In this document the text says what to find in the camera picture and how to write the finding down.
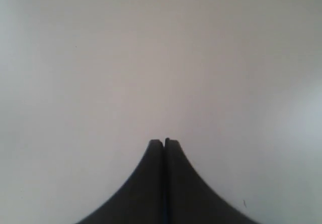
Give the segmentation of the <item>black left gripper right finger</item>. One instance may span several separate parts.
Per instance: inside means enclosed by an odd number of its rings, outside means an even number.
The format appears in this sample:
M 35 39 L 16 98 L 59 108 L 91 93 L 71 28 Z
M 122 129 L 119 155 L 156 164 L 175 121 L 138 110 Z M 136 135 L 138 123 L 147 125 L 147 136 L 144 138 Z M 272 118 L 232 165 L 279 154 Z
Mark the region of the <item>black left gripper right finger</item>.
M 165 140 L 169 223 L 255 223 L 217 195 L 198 175 L 177 140 Z

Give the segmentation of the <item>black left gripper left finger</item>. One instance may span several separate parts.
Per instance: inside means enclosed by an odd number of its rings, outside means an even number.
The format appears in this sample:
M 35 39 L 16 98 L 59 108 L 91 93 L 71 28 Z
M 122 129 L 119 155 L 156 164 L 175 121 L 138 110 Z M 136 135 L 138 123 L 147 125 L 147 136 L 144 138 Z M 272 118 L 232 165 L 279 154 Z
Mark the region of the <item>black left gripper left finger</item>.
M 138 166 L 121 188 L 79 223 L 163 223 L 163 160 L 163 143 L 151 140 Z

